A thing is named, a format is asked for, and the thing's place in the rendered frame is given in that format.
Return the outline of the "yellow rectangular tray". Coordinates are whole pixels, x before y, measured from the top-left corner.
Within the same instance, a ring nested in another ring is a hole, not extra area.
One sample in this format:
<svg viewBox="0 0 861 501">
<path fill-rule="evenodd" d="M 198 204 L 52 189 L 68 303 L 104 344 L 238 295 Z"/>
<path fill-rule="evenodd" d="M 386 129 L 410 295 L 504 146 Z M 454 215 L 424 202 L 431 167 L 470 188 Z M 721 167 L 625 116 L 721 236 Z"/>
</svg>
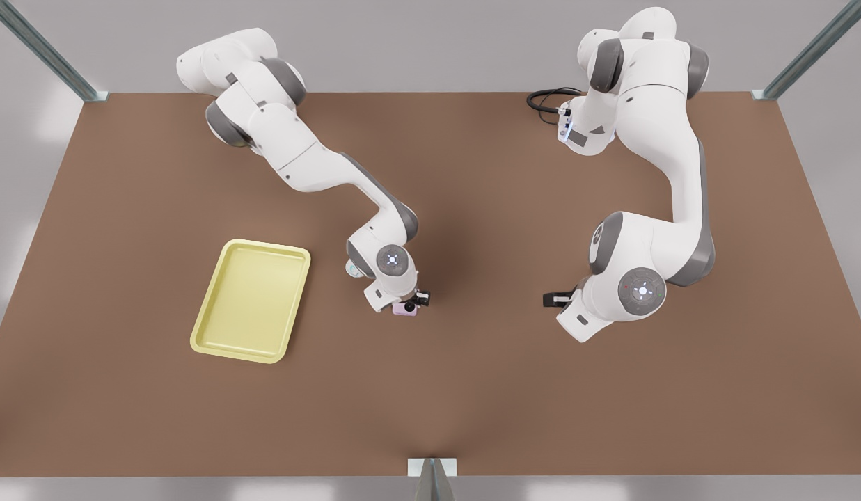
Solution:
<svg viewBox="0 0 861 501">
<path fill-rule="evenodd" d="M 198 353 L 274 364 L 286 354 L 310 267 L 305 248 L 224 244 L 189 345 Z"/>
</svg>

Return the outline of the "silver frame post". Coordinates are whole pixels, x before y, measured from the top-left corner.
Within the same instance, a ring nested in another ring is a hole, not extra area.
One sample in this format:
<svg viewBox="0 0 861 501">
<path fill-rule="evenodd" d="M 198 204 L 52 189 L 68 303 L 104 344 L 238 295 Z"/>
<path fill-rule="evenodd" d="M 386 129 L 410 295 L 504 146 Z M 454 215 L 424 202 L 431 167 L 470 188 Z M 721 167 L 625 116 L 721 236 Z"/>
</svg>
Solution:
<svg viewBox="0 0 861 501">
<path fill-rule="evenodd" d="M 455 501 L 449 477 L 457 476 L 456 459 L 408 459 L 408 476 L 418 477 L 414 501 Z"/>
<path fill-rule="evenodd" d="M 93 88 L 9 0 L 0 0 L 0 22 L 83 102 L 109 98 L 109 92 Z"/>
<path fill-rule="evenodd" d="M 752 90 L 758 101 L 776 101 L 819 59 L 840 41 L 861 20 L 861 0 L 849 0 L 808 45 L 761 90 Z"/>
</svg>

